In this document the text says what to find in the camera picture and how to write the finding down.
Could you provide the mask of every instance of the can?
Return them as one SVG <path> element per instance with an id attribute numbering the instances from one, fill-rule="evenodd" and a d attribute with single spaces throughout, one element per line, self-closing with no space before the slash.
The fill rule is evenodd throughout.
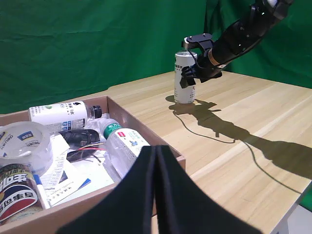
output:
<path id="1" fill-rule="evenodd" d="M 190 52 L 183 50 L 175 54 L 175 101 L 177 103 L 192 103 L 195 100 L 195 85 L 182 89 L 180 85 L 182 68 L 195 64 L 193 56 Z"/>
<path id="2" fill-rule="evenodd" d="M 36 182 L 23 164 L 0 168 L 0 224 L 4 225 L 44 210 Z"/>

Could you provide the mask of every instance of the clear packing tape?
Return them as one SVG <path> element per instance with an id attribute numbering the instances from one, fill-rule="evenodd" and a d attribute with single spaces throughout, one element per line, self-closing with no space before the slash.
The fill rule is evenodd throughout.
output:
<path id="1" fill-rule="evenodd" d="M 50 133 L 36 122 L 15 122 L 0 128 L 0 167 L 27 165 L 41 176 L 53 162 Z"/>

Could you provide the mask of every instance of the table surface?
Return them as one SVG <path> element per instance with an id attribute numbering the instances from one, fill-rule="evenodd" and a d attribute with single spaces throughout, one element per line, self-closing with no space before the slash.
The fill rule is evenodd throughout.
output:
<path id="1" fill-rule="evenodd" d="M 86 97 L 109 95 L 185 156 L 210 198 L 270 233 L 312 179 L 312 90 L 223 72 L 183 105 L 173 83 L 169 72 Z"/>

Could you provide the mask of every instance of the red wire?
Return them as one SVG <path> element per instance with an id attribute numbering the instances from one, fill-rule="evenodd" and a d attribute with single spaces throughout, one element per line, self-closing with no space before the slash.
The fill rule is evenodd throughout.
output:
<path id="1" fill-rule="evenodd" d="M 77 150 L 105 150 L 105 149 L 103 149 L 103 148 L 80 148 Z"/>

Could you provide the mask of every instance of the blue pen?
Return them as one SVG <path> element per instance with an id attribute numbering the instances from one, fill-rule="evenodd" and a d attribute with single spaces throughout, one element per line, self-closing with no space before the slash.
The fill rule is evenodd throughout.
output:
<path id="1" fill-rule="evenodd" d="M 40 193 L 40 196 L 42 198 L 42 202 L 43 202 L 44 208 L 45 209 L 49 209 L 51 206 L 49 204 L 47 194 L 45 193 L 45 190 L 44 190 L 44 187 L 42 185 L 42 182 L 40 180 L 39 175 L 34 174 L 34 179 L 35 179 L 35 182 L 37 184 L 38 192 Z"/>

